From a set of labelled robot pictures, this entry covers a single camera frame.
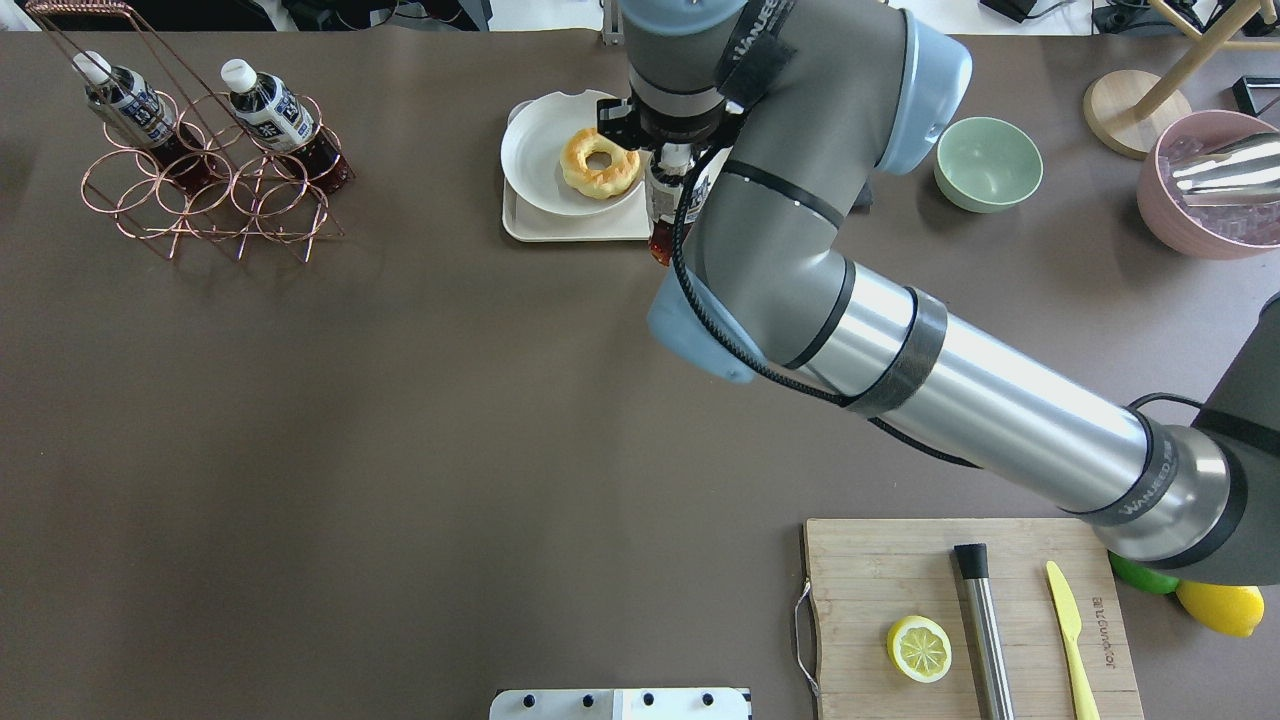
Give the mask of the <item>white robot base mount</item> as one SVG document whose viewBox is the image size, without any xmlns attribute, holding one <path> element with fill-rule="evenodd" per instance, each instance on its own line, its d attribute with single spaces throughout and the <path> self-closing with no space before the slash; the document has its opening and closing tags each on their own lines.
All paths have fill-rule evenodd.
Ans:
<svg viewBox="0 0 1280 720">
<path fill-rule="evenodd" d="M 750 691 L 732 687 L 509 689 L 489 719 L 753 719 Z"/>
</svg>

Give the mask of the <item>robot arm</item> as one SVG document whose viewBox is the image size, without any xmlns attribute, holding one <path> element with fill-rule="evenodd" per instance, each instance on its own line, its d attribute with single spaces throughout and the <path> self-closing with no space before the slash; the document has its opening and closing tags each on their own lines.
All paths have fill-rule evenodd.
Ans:
<svg viewBox="0 0 1280 720">
<path fill-rule="evenodd" d="M 652 333 L 731 380 L 797 389 L 1033 489 L 1139 565 L 1277 583 L 1277 300 L 1189 427 L 1111 404 L 835 251 L 873 170 L 914 169 L 969 51 L 879 1 L 623 1 L 618 143 L 730 155 L 676 240 Z"/>
</svg>

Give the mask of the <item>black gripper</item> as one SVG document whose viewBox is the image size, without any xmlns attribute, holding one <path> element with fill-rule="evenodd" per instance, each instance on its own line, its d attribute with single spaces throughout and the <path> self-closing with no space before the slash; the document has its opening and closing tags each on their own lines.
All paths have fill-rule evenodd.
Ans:
<svg viewBox="0 0 1280 720">
<path fill-rule="evenodd" d="M 637 95 L 596 101 L 596 129 L 626 150 L 658 150 L 664 145 L 695 147 L 731 146 L 746 115 L 730 111 L 723 102 L 694 117 L 659 113 Z"/>
</svg>

